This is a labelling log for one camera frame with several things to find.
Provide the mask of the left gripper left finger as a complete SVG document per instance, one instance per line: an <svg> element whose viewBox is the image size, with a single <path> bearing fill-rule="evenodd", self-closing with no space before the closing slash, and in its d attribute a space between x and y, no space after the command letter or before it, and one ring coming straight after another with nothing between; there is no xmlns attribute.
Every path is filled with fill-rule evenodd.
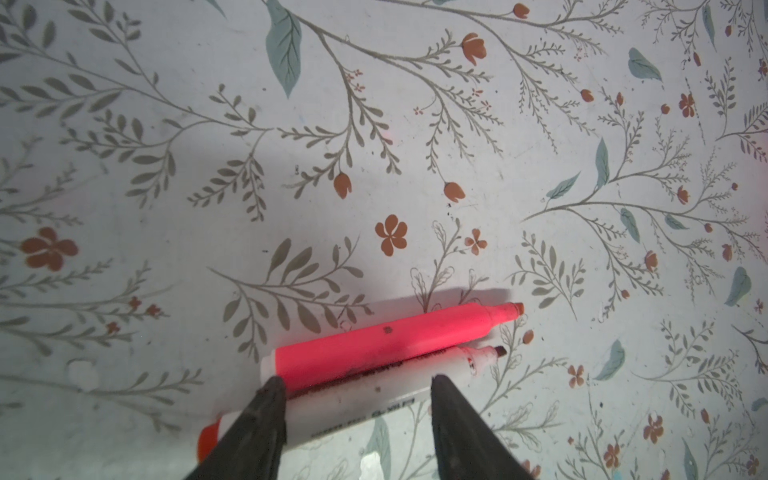
<svg viewBox="0 0 768 480"><path fill-rule="evenodd" d="M271 377L234 417L221 417L198 436L198 465L189 479L266 480L278 477L286 445L286 387Z"/></svg>

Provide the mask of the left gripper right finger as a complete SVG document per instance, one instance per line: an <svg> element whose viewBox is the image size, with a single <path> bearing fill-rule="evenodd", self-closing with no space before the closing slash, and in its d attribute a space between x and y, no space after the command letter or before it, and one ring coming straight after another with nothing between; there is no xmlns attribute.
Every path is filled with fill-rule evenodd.
<svg viewBox="0 0 768 480"><path fill-rule="evenodd" d="M531 477L448 376L432 378L431 407L440 479Z"/></svg>

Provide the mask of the white red marker pen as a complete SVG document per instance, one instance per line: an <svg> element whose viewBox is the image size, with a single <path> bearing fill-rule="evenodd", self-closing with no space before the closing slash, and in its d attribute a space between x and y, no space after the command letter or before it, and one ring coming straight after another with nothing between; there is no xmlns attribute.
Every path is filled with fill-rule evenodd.
<svg viewBox="0 0 768 480"><path fill-rule="evenodd" d="M286 449L334 434L418 400L431 401L431 381L448 376L459 385L476 377L506 355L504 347L452 347L397 362L370 372L310 388L291 396L286 389Z"/></svg>

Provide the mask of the pink highlighter pen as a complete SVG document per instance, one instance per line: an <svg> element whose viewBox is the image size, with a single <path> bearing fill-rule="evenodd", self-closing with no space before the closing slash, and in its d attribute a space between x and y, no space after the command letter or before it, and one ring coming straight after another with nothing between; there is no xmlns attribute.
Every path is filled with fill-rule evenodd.
<svg viewBox="0 0 768 480"><path fill-rule="evenodd" d="M261 380L280 377L298 392L487 336L524 314L521 303L468 303L275 349L260 363Z"/></svg>

